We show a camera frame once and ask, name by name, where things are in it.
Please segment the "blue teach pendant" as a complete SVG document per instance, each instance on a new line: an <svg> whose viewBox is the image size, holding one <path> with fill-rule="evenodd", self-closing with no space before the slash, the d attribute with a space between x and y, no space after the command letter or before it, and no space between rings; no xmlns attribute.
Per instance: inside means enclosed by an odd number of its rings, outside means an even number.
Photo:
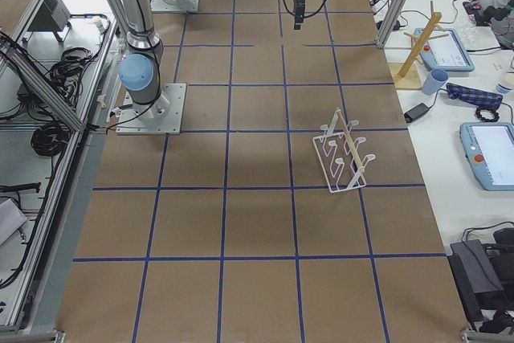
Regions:
<svg viewBox="0 0 514 343"><path fill-rule="evenodd" d="M479 184L488 191L513 191L513 125L463 123L459 136Z"/></svg>
<svg viewBox="0 0 514 343"><path fill-rule="evenodd" d="M471 57L456 29L434 31L423 46L420 57L427 70L440 68L449 72L475 70Z"/></svg>

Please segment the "blue cup on desk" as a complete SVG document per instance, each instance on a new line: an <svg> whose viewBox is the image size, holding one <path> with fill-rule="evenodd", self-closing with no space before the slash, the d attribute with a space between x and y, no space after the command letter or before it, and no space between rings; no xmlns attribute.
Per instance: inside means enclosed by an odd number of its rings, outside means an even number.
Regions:
<svg viewBox="0 0 514 343"><path fill-rule="evenodd" d="M426 76L422 85L422 93L432 95L436 93L448 81L448 74L440 68L432 69Z"/></svg>

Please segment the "blue teach pendant far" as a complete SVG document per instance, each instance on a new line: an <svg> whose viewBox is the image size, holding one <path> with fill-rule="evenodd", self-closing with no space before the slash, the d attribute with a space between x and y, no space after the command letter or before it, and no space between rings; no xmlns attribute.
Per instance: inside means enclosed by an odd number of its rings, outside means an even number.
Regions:
<svg viewBox="0 0 514 343"><path fill-rule="evenodd" d="M456 29L434 31L423 46L420 57L427 70L440 68L449 72L475 70L471 57Z"/></svg>

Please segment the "blue teach pendant near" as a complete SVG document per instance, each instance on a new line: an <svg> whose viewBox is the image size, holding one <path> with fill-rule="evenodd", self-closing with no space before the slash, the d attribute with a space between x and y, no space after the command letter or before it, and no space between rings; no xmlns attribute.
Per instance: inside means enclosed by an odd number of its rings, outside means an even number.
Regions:
<svg viewBox="0 0 514 343"><path fill-rule="evenodd" d="M479 184L488 191L513 191L513 125L463 123L459 136Z"/></svg>

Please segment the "wooden mug tree stand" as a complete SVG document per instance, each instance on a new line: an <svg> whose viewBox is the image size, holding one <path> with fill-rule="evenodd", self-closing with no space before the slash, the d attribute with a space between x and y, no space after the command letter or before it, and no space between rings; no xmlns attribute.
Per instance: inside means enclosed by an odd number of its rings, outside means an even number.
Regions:
<svg viewBox="0 0 514 343"><path fill-rule="evenodd" d="M430 18L420 35L404 32L411 41L410 53L403 64L390 63L389 68L394 81L395 88L398 90L418 90L422 88L416 69L412 70L413 63L417 61L423 64L421 52L424 50L428 41L447 37L447 30L439 24L442 14L434 11L434 4L430 2Z"/></svg>

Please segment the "black power adapter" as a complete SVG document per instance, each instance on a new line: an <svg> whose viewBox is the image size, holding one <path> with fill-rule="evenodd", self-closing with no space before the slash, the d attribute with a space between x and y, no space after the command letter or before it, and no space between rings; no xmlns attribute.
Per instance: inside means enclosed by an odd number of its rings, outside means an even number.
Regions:
<svg viewBox="0 0 514 343"><path fill-rule="evenodd" d="M430 111L430 107L424 103L420 103L415 105L413 108L410 108L406 112L404 112L403 116L407 124L410 124L417 119L423 117Z"/></svg>

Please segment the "blue checked cloth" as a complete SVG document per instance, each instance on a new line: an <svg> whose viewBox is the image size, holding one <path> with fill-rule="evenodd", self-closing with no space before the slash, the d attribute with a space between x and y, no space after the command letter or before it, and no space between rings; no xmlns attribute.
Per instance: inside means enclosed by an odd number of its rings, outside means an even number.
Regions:
<svg viewBox="0 0 514 343"><path fill-rule="evenodd" d="M450 99L461 100L479 108L497 110L503 102L503 96L500 94L468 88L459 84L447 83L446 90Z"/></svg>

